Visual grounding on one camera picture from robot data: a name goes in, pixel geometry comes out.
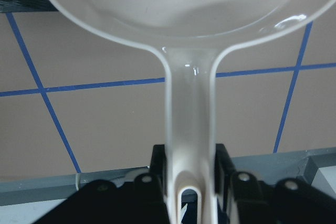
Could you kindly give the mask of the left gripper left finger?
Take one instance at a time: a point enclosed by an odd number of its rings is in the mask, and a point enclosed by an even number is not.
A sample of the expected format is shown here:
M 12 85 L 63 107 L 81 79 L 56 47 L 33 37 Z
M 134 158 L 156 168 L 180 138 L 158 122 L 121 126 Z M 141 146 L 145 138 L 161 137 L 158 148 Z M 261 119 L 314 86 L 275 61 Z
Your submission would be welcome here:
M 165 163 L 164 145 L 154 145 L 149 171 L 120 187 L 108 180 L 94 180 L 36 223 L 167 223 Z

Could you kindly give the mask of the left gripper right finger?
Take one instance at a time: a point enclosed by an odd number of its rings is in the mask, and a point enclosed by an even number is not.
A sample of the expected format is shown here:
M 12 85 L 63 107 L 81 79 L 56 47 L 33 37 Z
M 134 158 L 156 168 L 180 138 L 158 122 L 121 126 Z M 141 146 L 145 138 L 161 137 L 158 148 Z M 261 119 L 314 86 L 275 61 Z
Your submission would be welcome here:
M 335 199 L 302 179 L 275 185 L 238 171 L 224 144 L 216 144 L 217 223 L 335 223 Z

